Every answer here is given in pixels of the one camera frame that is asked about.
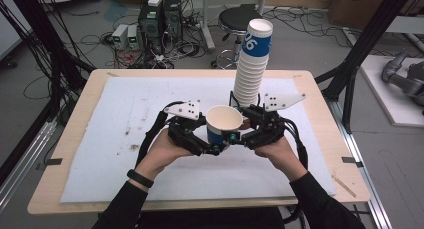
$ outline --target black metal frame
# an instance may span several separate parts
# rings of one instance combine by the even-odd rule
[[[349,134],[352,133],[350,117],[356,73],[407,1],[383,0],[346,59],[338,67],[315,78],[317,84],[333,78],[328,87],[322,90],[323,96],[330,101],[338,101],[340,93],[346,87],[342,124]]]

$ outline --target white paper sheet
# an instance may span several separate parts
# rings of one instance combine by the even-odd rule
[[[126,173],[134,167],[138,147],[160,110],[173,101],[200,99],[201,111],[206,113],[212,106],[227,105],[233,86],[232,78],[110,78],[76,152],[61,202],[111,201],[128,179]],[[264,78],[260,92],[297,90],[291,79]],[[280,114],[297,124],[310,171],[335,195],[303,104]],[[206,127],[195,134],[206,140]],[[295,150],[291,135],[287,138]],[[219,156],[178,159],[159,174],[147,200],[283,196],[294,196],[283,173],[248,148],[231,146]]]

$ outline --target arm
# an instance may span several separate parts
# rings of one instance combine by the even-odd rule
[[[311,228],[365,228],[340,202],[330,197],[293,153],[287,139],[255,150],[268,158],[290,181]]]
[[[147,155],[134,170],[147,179],[154,181],[156,176],[166,166],[179,157],[190,155],[192,154],[189,151],[174,145],[168,137],[168,129],[164,129],[158,135]],[[148,190],[147,187],[136,181],[128,180],[93,228],[133,229],[137,223],[141,207],[146,200]]]

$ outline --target cardboard box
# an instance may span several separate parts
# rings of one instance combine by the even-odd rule
[[[333,0],[328,10],[331,24],[363,29],[383,0]]]

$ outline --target computer tower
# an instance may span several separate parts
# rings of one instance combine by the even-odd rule
[[[168,36],[174,42],[183,40],[181,0],[165,0],[163,10]]]
[[[153,50],[156,54],[163,54],[162,41],[166,42],[165,19],[163,14],[163,2],[159,6],[144,4],[138,16],[138,24],[148,52]]]

